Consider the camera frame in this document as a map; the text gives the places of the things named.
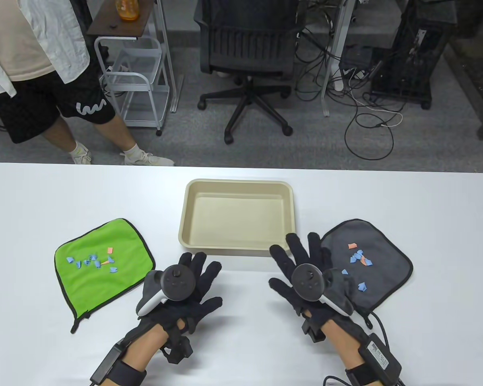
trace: orange bottle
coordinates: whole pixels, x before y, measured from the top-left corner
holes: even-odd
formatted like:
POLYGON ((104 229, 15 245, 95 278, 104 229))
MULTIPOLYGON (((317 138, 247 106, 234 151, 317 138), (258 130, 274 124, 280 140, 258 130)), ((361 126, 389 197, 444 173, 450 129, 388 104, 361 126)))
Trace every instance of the orange bottle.
POLYGON ((133 22, 140 17, 138 0, 116 0, 116 10, 122 20, 133 22))

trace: white sneaker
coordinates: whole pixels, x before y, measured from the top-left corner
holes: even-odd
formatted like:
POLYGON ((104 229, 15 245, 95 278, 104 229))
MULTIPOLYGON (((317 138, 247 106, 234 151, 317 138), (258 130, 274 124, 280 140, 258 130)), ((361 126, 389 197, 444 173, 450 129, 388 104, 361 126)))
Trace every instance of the white sneaker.
POLYGON ((72 159, 76 165, 91 165, 91 152, 84 145, 78 144, 76 155, 73 155, 72 159))
POLYGON ((168 158, 154 156, 151 153, 142 151, 142 157, 139 160, 131 160, 124 153, 120 153, 125 157, 126 165, 144 165, 144 166, 175 166, 175 163, 168 158))

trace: black shorts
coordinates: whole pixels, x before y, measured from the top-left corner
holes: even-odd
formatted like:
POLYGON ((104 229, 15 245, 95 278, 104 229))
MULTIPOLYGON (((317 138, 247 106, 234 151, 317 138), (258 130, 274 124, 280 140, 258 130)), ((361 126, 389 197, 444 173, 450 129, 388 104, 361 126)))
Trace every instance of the black shorts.
POLYGON ((88 67, 76 80, 64 84, 57 72, 13 82, 17 94, 0 94, 0 119, 15 144, 52 127, 60 114, 103 125, 116 115, 96 71, 88 67))

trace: person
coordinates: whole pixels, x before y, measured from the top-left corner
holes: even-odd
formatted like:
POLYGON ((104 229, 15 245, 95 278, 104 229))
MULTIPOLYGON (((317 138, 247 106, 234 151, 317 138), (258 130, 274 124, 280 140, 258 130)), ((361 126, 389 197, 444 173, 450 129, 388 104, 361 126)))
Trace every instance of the person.
MULTIPOLYGON (((321 248, 318 234, 311 233, 308 235, 311 256, 308 256, 296 234, 287 235, 286 240, 297 265, 306 261, 319 268, 325 268, 326 263, 330 263, 330 252, 326 248, 321 248)), ((291 273, 296 267, 295 263, 280 246, 272 246, 270 253, 284 275, 290 279, 291 273)), ((195 265, 194 271, 197 275, 197 283, 199 283, 198 290, 196 290, 197 294, 192 294, 191 300, 182 302, 168 301, 164 305, 161 304, 156 307, 147 316, 142 317, 139 327, 130 331, 125 338, 132 342, 128 346, 124 357, 120 359, 124 364, 137 372, 145 372, 155 353, 166 345, 168 341, 168 327, 177 326, 182 331, 186 331, 188 322, 185 322, 185 320, 192 320, 193 324, 196 325, 201 318, 221 307, 221 298, 211 298, 200 304, 211 287, 212 281, 221 270, 220 263, 214 261, 208 266, 204 274, 200 275, 205 258, 206 255, 202 252, 199 252, 193 261, 191 254, 184 254, 181 257, 179 263, 188 261, 185 264, 189 265, 191 262, 192 265, 195 265)), ((360 333, 365 333, 350 318, 341 316, 324 303, 302 300, 293 290, 293 287, 289 287, 278 278, 271 278, 269 285, 285 298, 295 310, 300 309, 300 314, 306 320, 321 326, 322 333, 336 349, 346 369, 354 369, 365 363, 358 351, 361 343, 356 339, 360 333)), ((372 381, 367 384, 370 386, 383 386, 379 381, 372 381)), ((102 382, 102 386, 118 385, 107 378, 102 382)))
POLYGON ((41 134, 74 163, 91 164, 61 116, 93 123, 126 165, 174 165, 140 149, 105 97, 69 0, 0 0, 0 118, 12 142, 41 134))

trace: chair base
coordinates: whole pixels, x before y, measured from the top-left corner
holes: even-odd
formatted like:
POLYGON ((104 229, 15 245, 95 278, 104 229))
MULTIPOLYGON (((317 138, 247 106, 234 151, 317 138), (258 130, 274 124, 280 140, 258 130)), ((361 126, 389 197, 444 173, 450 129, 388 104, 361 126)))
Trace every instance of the chair base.
POLYGON ((225 98, 241 98, 236 110, 234 111, 231 120, 225 128, 223 140, 226 145, 230 145, 234 142, 233 127, 234 123, 238 120, 245 106, 256 103, 263 111, 270 114, 278 123, 281 124, 283 134, 285 136, 291 136, 293 129, 288 125, 288 122, 264 99, 262 95, 274 94, 278 92, 283 99, 288 98, 291 95, 290 86, 254 86, 254 81, 249 77, 242 77, 242 86, 240 88, 234 88, 232 90, 224 90, 219 92, 211 92, 210 94, 202 94, 200 96, 199 104, 197 105, 199 110, 206 109, 206 100, 208 99, 225 99, 225 98))

